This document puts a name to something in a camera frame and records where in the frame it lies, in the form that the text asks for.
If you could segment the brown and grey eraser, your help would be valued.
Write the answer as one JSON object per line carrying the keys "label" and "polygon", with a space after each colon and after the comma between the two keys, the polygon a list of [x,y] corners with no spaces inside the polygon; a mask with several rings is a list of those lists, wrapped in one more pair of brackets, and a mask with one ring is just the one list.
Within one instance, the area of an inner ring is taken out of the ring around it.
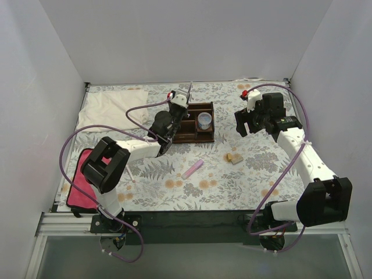
{"label": "brown and grey eraser", "polygon": [[238,164],[244,160],[240,154],[232,154],[232,153],[226,154],[226,159],[229,163],[233,165]]}

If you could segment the purple pink highlighter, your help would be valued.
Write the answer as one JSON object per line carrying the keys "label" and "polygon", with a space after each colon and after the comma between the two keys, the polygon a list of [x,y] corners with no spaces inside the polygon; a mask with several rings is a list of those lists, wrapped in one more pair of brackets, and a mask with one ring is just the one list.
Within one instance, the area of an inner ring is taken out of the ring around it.
{"label": "purple pink highlighter", "polygon": [[195,173],[202,165],[204,161],[202,159],[198,160],[195,164],[193,164],[185,173],[182,174],[181,178],[186,180],[190,177],[193,173]]}

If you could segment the pink capped white pen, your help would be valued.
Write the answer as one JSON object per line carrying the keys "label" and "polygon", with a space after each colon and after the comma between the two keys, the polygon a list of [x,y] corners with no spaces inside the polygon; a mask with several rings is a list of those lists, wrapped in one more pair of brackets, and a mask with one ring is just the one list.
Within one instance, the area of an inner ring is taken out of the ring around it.
{"label": "pink capped white pen", "polygon": [[133,183],[135,183],[136,181],[135,181],[135,178],[134,178],[134,176],[133,176],[133,174],[132,174],[130,168],[129,168],[128,166],[126,166],[126,169],[127,169],[127,172],[128,172],[128,174],[129,174],[129,176],[130,176],[130,178],[131,178],[131,181],[132,181]]}

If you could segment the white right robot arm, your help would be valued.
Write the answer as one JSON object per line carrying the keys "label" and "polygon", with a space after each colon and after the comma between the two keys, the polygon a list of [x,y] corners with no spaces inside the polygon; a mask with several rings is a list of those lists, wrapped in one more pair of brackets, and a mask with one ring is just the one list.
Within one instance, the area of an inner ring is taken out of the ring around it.
{"label": "white right robot arm", "polygon": [[247,107],[235,113],[237,132],[245,137],[261,130],[292,160],[304,185],[297,201],[274,201],[265,204],[259,217],[270,231],[278,230],[285,221],[300,222],[306,227],[346,220],[352,194],[352,183],[338,177],[306,140],[302,124],[287,115],[281,93],[263,94],[244,91],[241,99]]}

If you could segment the clear round clip container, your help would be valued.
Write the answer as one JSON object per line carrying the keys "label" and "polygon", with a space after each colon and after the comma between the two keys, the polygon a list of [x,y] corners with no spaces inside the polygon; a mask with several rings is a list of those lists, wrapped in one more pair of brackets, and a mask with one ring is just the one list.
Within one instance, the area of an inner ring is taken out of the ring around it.
{"label": "clear round clip container", "polygon": [[202,112],[197,118],[198,128],[208,130],[212,126],[212,115],[208,112]]}

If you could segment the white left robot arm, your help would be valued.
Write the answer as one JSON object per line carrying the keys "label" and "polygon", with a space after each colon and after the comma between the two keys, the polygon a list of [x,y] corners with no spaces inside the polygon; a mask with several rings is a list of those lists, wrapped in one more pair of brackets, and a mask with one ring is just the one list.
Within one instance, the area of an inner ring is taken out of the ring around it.
{"label": "white left robot arm", "polygon": [[182,119],[188,114],[188,101],[170,101],[169,110],[155,116],[148,135],[143,139],[115,141],[103,137],[81,165],[86,181],[91,184],[98,210],[105,218],[103,225],[113,233],[123,228],[124,219],[116,186],[127,163],[164,155],[173,143]]}

